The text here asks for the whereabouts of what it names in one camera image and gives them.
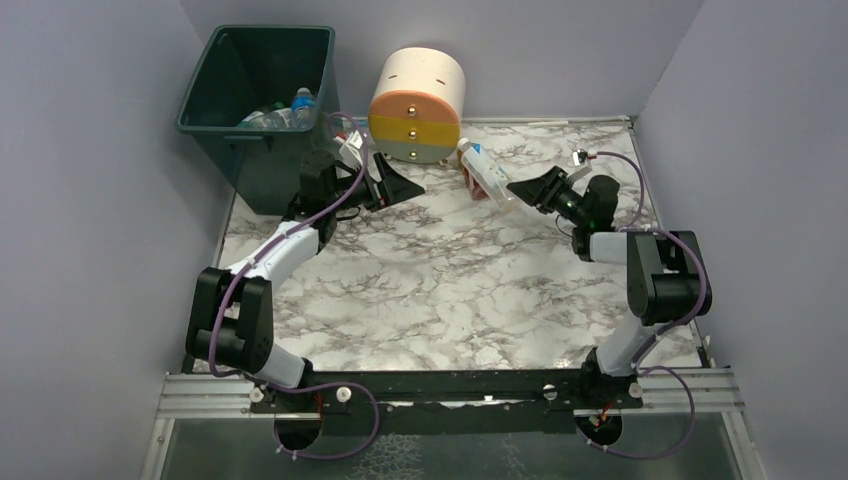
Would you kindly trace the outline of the green label water bottle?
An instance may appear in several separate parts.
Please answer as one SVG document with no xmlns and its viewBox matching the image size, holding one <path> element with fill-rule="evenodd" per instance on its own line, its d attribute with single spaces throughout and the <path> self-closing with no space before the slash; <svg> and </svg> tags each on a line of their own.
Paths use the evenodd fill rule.
<svg viewBox="0 0 848 480">
<path fill-rule="evenodd" d="M 275 111 L 275 110 L 283 109 L 285 107 L 286 107 L 286 105 L 285 105 L 284 102 L 278 101 L 278 102 L 274 102 L 272 104 L 263 105 L 263 106 L 259 107 L 258 110 L 262 114 L 266 114 L 266 113 L 269 113 L 269 112 L 272 112 L 272 111 Z"/>
</svg>

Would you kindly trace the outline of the blue cap clear bottle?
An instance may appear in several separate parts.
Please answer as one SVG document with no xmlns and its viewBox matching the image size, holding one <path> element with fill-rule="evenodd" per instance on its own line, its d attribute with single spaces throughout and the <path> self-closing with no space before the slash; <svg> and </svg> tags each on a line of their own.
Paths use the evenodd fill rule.
<svg viewBox="0 0 848 480">
<path fill-rule="evenodd" d="M 307 129 L 313 126 L 316 98 L 307 87 L 297 90 L 291 102 L 292 126 Z"/>
</svg>

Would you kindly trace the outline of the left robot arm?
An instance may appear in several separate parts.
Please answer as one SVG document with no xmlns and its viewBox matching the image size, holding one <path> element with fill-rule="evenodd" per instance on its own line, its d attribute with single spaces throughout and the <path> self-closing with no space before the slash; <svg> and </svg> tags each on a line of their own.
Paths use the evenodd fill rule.
<svg viewBox="0 0 848 480">
<path fill-rule="evenodd" d="M 219 377 L 244 374 L 283 389 L 302 387 L 310 362 L 274 340 L 275 291 L 332 238 L 340 210 L 371 212 L 424 194 L 395 171 L 384 155 L 351 166 L 328 151 L 302 156 L 297 193 L 274 234 L 226 268 L 208 267 L 197 278 L 185 351 Z"/>
</svg>

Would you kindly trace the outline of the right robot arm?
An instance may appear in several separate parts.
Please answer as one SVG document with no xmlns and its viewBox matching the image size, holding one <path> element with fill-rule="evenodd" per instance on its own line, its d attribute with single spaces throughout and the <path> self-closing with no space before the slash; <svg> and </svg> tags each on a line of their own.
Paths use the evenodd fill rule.
<svg viewBox="0 0 848 480">
<path fill-rule="evenodd" d="M 507 186 L 528 206 L 572 223 L 571 247 L 580 260 L 626 268 L 630 316 L 580 367 L 579 391 L 591 404 L 625 393 L 641 361 L 665 332 L 711 306 L 711 287 L 694 233 L 615 230 L 619 187 L 613 178 L 597 175 L 579 194 L 559 167 Z"/>
</svg>

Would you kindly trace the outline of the white cap bottle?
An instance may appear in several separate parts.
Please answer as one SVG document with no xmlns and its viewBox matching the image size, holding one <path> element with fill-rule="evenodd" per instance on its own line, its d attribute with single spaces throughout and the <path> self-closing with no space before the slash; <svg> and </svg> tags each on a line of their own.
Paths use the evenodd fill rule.
<svg viewBox="0 0 848 480">
<path fill-rule="evenodd" d="M 488 151 L 468 138 L 459 139 L 458 151 L 463 153 L 465 166 L 486 191 L 488 199 L 493 200 L 502 212 L 513 210 L 516 198 L 506 188 L 511 179 Z"/>
</svg>

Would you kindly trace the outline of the amber tea bottle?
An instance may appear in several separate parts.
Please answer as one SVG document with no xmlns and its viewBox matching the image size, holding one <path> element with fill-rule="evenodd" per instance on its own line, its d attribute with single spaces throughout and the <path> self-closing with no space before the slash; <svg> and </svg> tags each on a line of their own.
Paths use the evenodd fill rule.
<svg viewBox="0 0 848 480">
<path fill-rule="evenodd" d="M 465 186 L 472 200 L 484 200 L 489 196 L 478 181 L 473 177 L 464 163 L 464 155 L 461 151 L 457 152 L 458 165 L 463 175 Z"/>
</svg>

